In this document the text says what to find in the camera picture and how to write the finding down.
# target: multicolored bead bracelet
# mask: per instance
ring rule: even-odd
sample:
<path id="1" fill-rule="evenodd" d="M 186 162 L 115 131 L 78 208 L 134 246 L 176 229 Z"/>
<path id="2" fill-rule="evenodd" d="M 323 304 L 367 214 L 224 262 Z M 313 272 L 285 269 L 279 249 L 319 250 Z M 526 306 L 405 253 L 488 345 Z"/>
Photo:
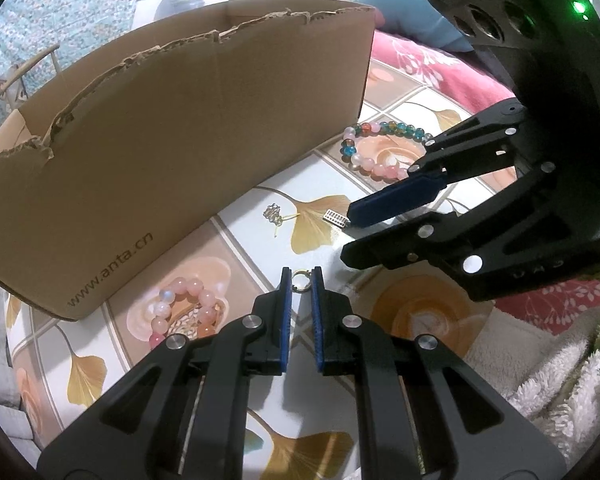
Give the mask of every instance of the multicolored bead bracelet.
<path id="1" fill-rule="evenodd" d="M 421 144 L 426 144 L 428 140 L 433 139 L 433 134 L 425 133 L 422 128 L 416 128 L 412 124 L 396 123 L 395 121 L 362 123 L 345 128 L 342 135 L 342 149 L 340 150 L 342 155 L 350 158 L 354 170 L 362 169 L 385 180 L 403 180 L 408 176 L 407 169 L 401 168 L 398 164 L 384 166 L 376 163 L 372 158 L 365 158 L 360 155 L 356 150 L 356 138 L 369 135 L 394 135 Z"/>

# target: orange bead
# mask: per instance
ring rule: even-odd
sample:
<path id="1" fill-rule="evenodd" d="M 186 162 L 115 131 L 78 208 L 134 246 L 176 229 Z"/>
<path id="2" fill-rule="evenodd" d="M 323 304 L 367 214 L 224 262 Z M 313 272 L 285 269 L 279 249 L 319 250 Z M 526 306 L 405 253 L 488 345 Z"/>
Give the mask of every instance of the orange bead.
<path id="1" fill-rule="evenodd" d="M 208 335 L 213 335 L 216 333 L 216 327 L 208 324 L 198 325 L 198 337 L 206 337 Z"/>

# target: yellow ginkgo leaf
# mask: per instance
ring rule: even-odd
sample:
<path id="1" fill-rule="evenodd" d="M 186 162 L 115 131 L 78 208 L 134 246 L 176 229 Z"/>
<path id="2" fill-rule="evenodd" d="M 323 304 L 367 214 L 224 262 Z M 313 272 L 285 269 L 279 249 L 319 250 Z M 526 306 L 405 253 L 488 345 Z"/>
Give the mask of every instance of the yellow ginkgo leaf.
<path id="1" fill-rule="evenodd" d="M 88 408 L 101 396 L 106 376 L 107 365 L 101 357 L 78 357 L 72 352 L 67 399 L 72 404 L 83 404 Z"/>
<path id="2" fill-rule="evenodd" d="M 343 431 L 325 431 L 300 438 L 273 434 L 273 452 L 260 480 L 314 480 L 336 476 L 353 439 Z"/>
<path id="3" fill-rule="evenodd" d="M 296 254 L 304 254 L 316 250 L 321 245 L 331 245 L 333 227 L 322 217 L 327 209 L 341 215 L 347 214 L 349 199 L 344 195 L 325 196 L 313 202 L 293 200 L 298 216 L 291 235 L 291 250 Z"/>
<path id="4" fill-rule="evenodd" d="M 448 130 L 452 126 L 456 126 L 456 124 L 460 123 L 462 119 L 460 118 L 460 114 L 455 110 L 432 110 L 435 113 L 436 118 L 438 119 L 438 124 L 440 125 L 440 129 L 444 132 Z"/>
<path id="5" fill-rule="evenodd" d="M 13 327 L 18 319 L 18 314 L 22 307 L 22 302 L 15 296 L 9 295 L 9 303 L 7 304 L 6 325 L 7 328 Z"/>

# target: light blue floral fabric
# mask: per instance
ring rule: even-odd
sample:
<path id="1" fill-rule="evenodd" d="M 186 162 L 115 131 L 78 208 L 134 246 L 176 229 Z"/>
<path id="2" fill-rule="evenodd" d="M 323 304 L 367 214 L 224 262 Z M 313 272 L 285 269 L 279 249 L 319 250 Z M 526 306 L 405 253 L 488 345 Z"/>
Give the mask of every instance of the light blue floral fabric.
<path id="1" fill-rule="evenodd" d="M 55 43 L 62 68 L 130 31 L 138 0 L 5 0 L 0 7 L 0 76 Z M 24 77 L 32 95 L 56 74 L 49 56 Z M 0 100 L 0 124 L 8 115 Z"/>

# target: patterned tablecloth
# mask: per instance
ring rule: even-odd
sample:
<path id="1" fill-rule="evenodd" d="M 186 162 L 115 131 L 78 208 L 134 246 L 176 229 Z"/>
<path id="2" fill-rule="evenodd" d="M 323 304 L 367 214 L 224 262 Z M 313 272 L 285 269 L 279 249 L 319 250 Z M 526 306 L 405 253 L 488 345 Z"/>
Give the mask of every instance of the patterned tablecloth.
<path id="1" fill-rule="evenodd" d="M 372 60 L 361 120 L 396 120 L 438 134 L 470 114 L 433 88 Z M 285 135 L 281 128 L 280 135 Z M 397 137 L 367 137 L 358 149 L 379 162 L 410 164 L 423 147 Z M 321 266 L 327 288 L 347 294 L 356 312 L 401 336 L 437 334 L 464 355 L 493 305 L 471 302 L 425 262 L 407 269 L 349 269 L 339 249 L 350 240 L 322 220 L 328 209 L 381 186 L 353 172 L 340 139 L 250 190 L 138 274 L 88 318 L 51 319 L 15 298 L 5 305 L 8 343 L 37 442 L 46 446 L 147 352 L 162 286 L 198 276 L 219 298 L 221 324 L 250 311 L 254 298 L 278 285 L 282 267 Z M 464 212 L 511 183 L 500 171 L 450 186 L 428 207 Z M 263 216 L 274 205 L 275 225 Z M 177 301 L 172 317 L 190 312 Z M 324 378 L 315 367 L 310 299 L 294 294 L 288 372 L 251 381 L 244 478 L 341 479 L 359 466 L 353 383 Z"/>

